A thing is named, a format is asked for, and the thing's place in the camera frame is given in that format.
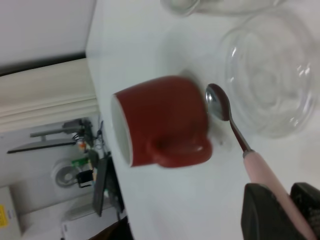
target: glass bowl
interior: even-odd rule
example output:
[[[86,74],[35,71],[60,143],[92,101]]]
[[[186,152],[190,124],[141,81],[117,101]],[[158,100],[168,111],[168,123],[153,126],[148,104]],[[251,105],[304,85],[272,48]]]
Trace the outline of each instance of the glass bowl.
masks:
[[[192,13],[245,15],[278,6],[285,0],[161,0],[170,12],[188,16]]]
[[[215,80],[235,122],[269,136],[299,129],[314,108],[313,40],[297,16],[267,11],[228,32],[215,54]]]

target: white table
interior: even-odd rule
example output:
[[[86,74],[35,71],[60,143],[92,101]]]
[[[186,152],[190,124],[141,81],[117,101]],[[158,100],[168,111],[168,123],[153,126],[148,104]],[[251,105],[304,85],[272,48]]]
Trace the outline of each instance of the white table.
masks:
[[[291,0],[296,12],[320,39],[318,0]],[[107,142],[111,148],[132,233],[137,240],[242,239],[244,186],[249,182],[242,152],[227,122],[220,122],[212,158],[201,165],[165,169],[129,168],[112,128],[111,95],[168,74],[212,51],[238,18],[194,14],[178,18],[159,0],[98,0],[87,45]],[[282,139],[245,133],[285,188],[308,182],[320,189],[320,111],[308,126]]]

